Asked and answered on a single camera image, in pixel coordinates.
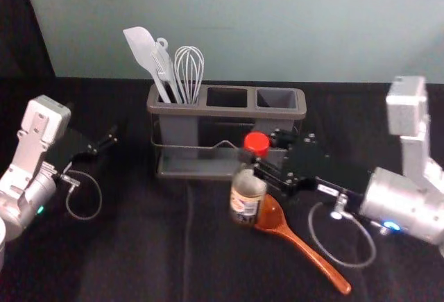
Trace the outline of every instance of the orange wooden spoon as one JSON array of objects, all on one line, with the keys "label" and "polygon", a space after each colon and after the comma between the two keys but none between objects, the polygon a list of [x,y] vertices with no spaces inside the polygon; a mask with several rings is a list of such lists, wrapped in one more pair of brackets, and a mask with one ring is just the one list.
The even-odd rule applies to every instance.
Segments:
[{"label": "orange wooden spoon", "polygon": [[289,228],[285,221],[284,211],[279,203],[270,194],[267,194],[262,205],[259,219],[255,228],[265,233],[278,235],[292,242],[313,262],[333,283],[342,294],[347,295],[352,291],[350,283],[315,250],[305,244]]}]

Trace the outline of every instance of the gray wall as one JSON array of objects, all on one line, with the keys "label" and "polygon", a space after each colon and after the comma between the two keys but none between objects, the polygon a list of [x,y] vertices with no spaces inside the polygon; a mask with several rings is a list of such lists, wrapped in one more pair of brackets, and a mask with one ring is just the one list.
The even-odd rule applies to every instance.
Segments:
[{"label": "gray wall", "polygon": [[444,0],[31,0],[57,76],[146,78],[122,30],[205,54],[205,78],[444,83]]}]

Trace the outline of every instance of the red bottle cap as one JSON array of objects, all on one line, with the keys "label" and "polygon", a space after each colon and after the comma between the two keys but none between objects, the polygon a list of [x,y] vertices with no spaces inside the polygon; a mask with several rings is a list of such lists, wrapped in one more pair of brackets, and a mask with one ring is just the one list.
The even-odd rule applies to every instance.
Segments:
[{"label": "red bottle cap", "polygon": [[252,151],[256,156],[266,157],[270,148],[270,139],[262,132],[250,132],[245,136],[244,149]]}]

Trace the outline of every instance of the black tablecloth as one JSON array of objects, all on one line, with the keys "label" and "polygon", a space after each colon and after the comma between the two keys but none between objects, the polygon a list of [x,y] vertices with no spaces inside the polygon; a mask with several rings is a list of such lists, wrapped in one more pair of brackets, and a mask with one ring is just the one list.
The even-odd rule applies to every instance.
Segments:
[{"label": "black tablecloth", "polygon": [[[388,135],[387,85],[294,84],[305,91],[305,129],[333,155],[370,168],[400,171],[400,145]],[[63,190],[24,235],[7,245],[0,301],[443,301],[444,260],[436,247],[403,235],[380,237],[375,263],[364,270],[336,268],[350,281],[341,296],[301,252],[278,237],[233,224],[227,182],[158,180],[144,81],[69,80],[0,82],[0,163],[17,144],[29,99],[47,94],[76,106],[71,127],[98,139],[114,121],[130,122],[119,146],[78,167],[103,189],[101,214],[79,222],[66,214]],[[444,165],[443,88],[429,86],[432,155]],[[307,214],[317,201],[302,194],[283,202],[292,229],[316,248]],[[368,247],[357,229],[315,216],[319,237],[348,261]]]}]

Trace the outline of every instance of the gray utensil caddy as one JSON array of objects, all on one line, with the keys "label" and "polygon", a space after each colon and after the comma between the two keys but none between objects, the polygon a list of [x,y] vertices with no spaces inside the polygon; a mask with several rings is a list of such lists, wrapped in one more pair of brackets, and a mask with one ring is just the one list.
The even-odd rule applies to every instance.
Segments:
[{"label": "gray utensil caddy", "polygon": [[[307,113],[302,90],[232,85],[201,85],[193,105],[163,103],[152,85],[147,108],[157,175],[215,180],[232,178],[237,149],[250,131],[299,129]],[[280,166],[284,155],[271,149],[268,160]]]}]

